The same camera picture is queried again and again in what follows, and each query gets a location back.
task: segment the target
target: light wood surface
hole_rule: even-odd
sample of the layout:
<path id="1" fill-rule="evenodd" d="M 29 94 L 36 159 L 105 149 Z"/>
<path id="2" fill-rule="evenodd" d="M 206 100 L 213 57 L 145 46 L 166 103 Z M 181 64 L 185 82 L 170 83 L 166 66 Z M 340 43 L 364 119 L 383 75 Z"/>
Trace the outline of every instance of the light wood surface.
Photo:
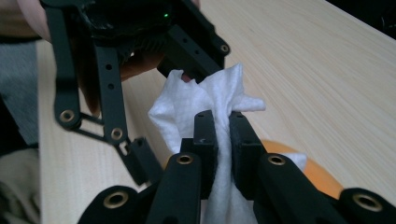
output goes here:
<path id="1" fill-rule="evenodd" d="M 395 40 L 319 0 L 203 0 L 202 11 L 232 48 L 227 66 L 242 63 L 246 92 L 267 103 L 247 113 L 261 139 L 396 204 Z M 134 183 L 111 147 L 55 123 L 49 44 L 38 44 L 38 64 L 42 223 L 76 223 L 101 190 Z M 130 137 L 146 136 L 165 162 L 147 116 L 163 83 L 151 71 L 123 88 Z"/>

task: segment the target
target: metal screw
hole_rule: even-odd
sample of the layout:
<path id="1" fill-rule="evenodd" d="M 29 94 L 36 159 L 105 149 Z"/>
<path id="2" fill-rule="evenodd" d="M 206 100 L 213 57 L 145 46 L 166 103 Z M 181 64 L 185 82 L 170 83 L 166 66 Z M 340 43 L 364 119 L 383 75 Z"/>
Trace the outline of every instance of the metal screw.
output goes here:
<path id="1" fill-rule="evenodd" d="M 268 157 L 268 161 L 271 162 L 273 165 L 284 165 L 286 161 L 279 157 L 279 156 L 270 156 Z"/>
<path id="2" fill-rule="evenodd" d="M 193 160 L 194 159 L 188 155 L 181 155 L 181 156 L 177 157 L 177 162 L 182 165 L 188 165 L 188 164 L 192 163 Z"/>
<path id="3" fill-rule="evenodd" d="M 128 198 L 129 196 L 127 192 L 122 190 L 116 191 L 105 197 L 105 200 L 103 201 L 103 205 L 109 209 L 118 208 L 123 206 L 126 202 L 128 202 Z"/>
<path id="4" fill-rule="evenodd" d="M 353 201 L 360 207 L 372 212 L 380 212 L 383 207 L 382 204 L 370 195 L 356 193 L 352 196 Z"/>
<path id="5" fill-rule="evenodd" d="M 122 129 L 121 128 L 113 129 L 113 131 L 111 131 L 111 138 L 113 140 L 120 140 L 122 138 Z"/>
<path id="6" fill-rule="evenodd" d="M 61 113 L 60 119 L 61 122 L 70 122 L 73 120 L 75 114 L 72 110 L 65 110 L 64 112 Z"/>

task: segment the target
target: crumpled paper towel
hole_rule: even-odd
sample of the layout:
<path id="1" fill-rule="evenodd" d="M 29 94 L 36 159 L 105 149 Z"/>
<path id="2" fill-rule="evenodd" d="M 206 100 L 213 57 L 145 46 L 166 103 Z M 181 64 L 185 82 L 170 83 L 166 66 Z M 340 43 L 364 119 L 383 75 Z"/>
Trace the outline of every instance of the crumpled paper towel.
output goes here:
<path id="1" fill-rule="evenodd" d="M 148 112 L 173 153 L 182 138 L 193 138 L 194 116 L 211 109 L 219 144 L 218 168 L 205 211 L 205 224 L 257 223 L 251 204 L 233 183 L 229 115 L 232 111 L 264 110 L 263 100 L 245 95 L 242 64 L 218 71 L 200 84 L 181 80 L 183 71 L 172 71 L 163 91 Z"/>

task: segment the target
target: gray fabric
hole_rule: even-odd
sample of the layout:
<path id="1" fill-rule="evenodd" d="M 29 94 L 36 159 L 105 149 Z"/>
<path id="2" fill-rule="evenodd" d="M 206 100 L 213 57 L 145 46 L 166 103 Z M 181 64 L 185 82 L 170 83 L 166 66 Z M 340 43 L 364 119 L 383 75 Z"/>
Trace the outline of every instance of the gray fabric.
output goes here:
<path id="1" fill-rule="evenodd" d="M 0 45 L 0 94 L 26 144 L 37 143 L 35 42 Z"/>

